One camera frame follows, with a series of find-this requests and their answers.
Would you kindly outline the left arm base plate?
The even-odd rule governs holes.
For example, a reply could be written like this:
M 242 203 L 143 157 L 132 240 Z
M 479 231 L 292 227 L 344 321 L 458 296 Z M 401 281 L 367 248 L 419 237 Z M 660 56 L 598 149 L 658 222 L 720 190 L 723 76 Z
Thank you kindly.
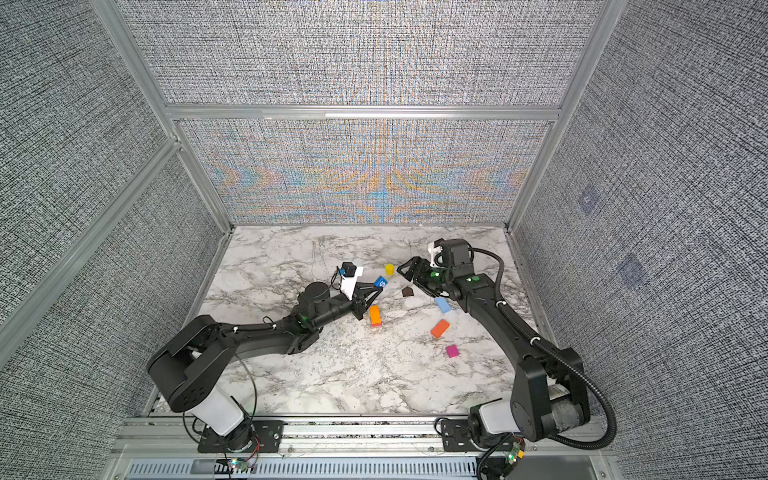
M 206 426 L 197 452 L 205 454 L 277 453 L 283 430 L 284 422 L 280 420 L 246 420 L 224 436 Z

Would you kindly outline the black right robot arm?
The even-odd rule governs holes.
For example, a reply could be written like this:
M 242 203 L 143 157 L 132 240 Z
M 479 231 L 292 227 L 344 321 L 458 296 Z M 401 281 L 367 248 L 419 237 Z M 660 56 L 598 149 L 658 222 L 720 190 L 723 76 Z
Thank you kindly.
M 517 433 L 529 441 L 551 439 L 582 450 L 610 445 L 616 434 L 615 413 L 584 373 L 579 355 L 540 337 L 503 298 L 497 279 L 475 273 L 469 261 L 433 266 L 422 257 L 411 258 L 397 272 L 431 297 L 458 303 L 491 334 L 514 367 L 509 399 L 471 409 L 474 442 L 481 445 L 493 435 Z M 591 441 L 564 436 L 590 421 L 589 395 L 605 412 L 606 432 Z

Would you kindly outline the orange wood block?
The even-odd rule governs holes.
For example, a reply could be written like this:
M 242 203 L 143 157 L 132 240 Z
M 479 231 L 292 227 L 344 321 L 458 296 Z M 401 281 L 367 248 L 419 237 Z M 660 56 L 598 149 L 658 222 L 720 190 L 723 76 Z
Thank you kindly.
M 378 305 L 372 305 L 369 310 L 370 324 L 382 324 L 382 317 L 380 307 Z

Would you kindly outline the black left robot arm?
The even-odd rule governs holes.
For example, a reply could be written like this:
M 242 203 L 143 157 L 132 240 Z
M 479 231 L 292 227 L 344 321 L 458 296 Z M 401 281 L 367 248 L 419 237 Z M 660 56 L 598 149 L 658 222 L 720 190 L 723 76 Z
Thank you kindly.
M 347 315 L 362 319 L 382 292 L 381 286 L 358 283 L 350 295 L 333 296 L 328 284 L 313 282 L 292 310 L 272 323 L 236 325 L 199 315 L 150 357 L 147 373 L 173 412 L 204 422 L 200 453 L 254 450 L 255 412 L 217 386 L 224 370 L 251 357 L 302 353 L 331 322 Z

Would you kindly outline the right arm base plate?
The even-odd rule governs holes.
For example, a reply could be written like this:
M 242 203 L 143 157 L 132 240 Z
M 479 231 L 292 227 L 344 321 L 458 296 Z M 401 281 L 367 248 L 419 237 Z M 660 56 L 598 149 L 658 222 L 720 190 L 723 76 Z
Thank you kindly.
M 466 418 L 441 417 L 437 420 L 435 428 L 442 440 L 444 451 L 449 453 L 480 451 L 472 440 L 469 421 Z

